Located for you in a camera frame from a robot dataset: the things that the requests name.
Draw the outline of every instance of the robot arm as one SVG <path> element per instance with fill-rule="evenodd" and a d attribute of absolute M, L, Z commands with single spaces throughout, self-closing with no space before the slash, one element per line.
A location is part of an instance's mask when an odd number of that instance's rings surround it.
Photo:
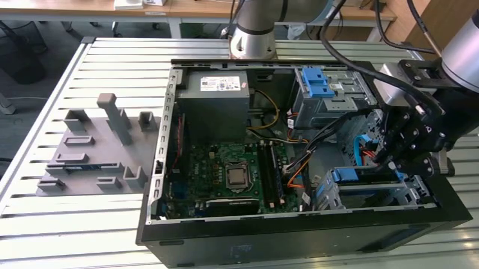
<path fill-rule="evenodd" d="M 446 151 L 460 136 L 479 126 L 479 10 L 468 20 L 436 61 L 399 63 L 398 74 L 420 89 L 430 89 L 443 114 L 426 122 L 411 107 L 398 105 L 400 92 L 376 84 L 383 100 L 390 103 L 388 120 L 383 122 L 383 148 L 375 162 L 379 170 L 396 168 L 424 177 L 440 173 L 454 175 Z"/>
<path fill-rule="evenodd" d="M 324 19 L 332 0 L 240 0 L 240 5 L 231 57 L 271 59 L 276 56 L 275 22 L 308 23 Z"/>

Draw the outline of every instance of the motherboard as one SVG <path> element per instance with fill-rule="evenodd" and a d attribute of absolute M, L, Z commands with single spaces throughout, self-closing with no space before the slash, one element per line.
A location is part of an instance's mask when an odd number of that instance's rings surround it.
<path fill-rule="evenodd" d="M 169 217 L 204 217 L 211 211 L 207 208 L 215 208 L 215 215 L 231 215 L 241 211 L 237 203 L 248 204 L 255 214 L 297 211 L 296 193 L 283 190 L 284 164 L 287 155 L 280 142 L 193 145 L 187 180 L 171 183 Z"/>

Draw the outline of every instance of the floor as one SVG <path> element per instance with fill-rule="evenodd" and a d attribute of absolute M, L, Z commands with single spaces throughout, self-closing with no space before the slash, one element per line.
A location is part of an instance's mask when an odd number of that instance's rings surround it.
<path fill-rule="evenodd" d="M 11 26 L 20 26 L 24 22 L 5 21 Z M 112 37 L 112 24 L 100 23 L 100 27 L 91 26 L 87 22 L 73 22 L 73 30 L 67 33 L 60 22 L 36 23 L 41 36 L 48 46 L 48 51 L 40 55 L 41 63 L 47 69 L 47 77 L 31 85 L 19 85 L 0 69 L 0 92 L 7 98 L 40 97 L 48 98 L 71 57 L 84 36 Z M 217 38 L 221 28 L 217 24 L 184 24 L 183 36 L 187 38 Z M 167 24 L 160 24 L 159 30 L 151 23 L 120 23 L 119 33 L 124 38 L 169 38 Z M 277 39 L 287 39 L 287 30 L 283 26 L 275 29 Z M 44 106 L 41 99 L 12 99 L 16 106 L 13 115 L 0 113 L 0 157 L 13 158 L 17 149 L 25 139 L 29 128 Z M 0 176 L 4 174 L 8 163 L 0 162 Z"/>

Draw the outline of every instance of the yellow wire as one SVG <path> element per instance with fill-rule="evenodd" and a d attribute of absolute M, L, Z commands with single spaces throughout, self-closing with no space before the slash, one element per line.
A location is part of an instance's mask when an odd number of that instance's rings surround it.
<path fill-rule="evenodd" d="M 271 104 L 275 106 L 276 116 L 275 116 L 272 123 L 263 125 L 263 126 L 248 127 L 248 130 L 265 129 L 269 126 L 272 126 L 279 119 L 279 109 L 277 109 L 277 105 L 276 105 L 275 101 L 271 99 L 271 97 L 263 91 L 260 91 L 260 90 L 255 90 L 255 91 L 260 92 L 264 95 L 264 97 L 269 100 Z"/>

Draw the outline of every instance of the blue plastic tab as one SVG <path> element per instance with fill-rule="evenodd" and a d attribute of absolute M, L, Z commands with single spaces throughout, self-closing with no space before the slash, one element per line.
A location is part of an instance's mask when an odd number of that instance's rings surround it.
<path fill-rule="evenodd" d="M 358 181 L 358 174 L 354 168 L 338 168 L 339 181 Z"/>
<path fill-rule="evenodd" d="M 303 80 L 311 97 L 335 97 L 330 89 L 328 79 L 319 68 L 303 68 Z"/>

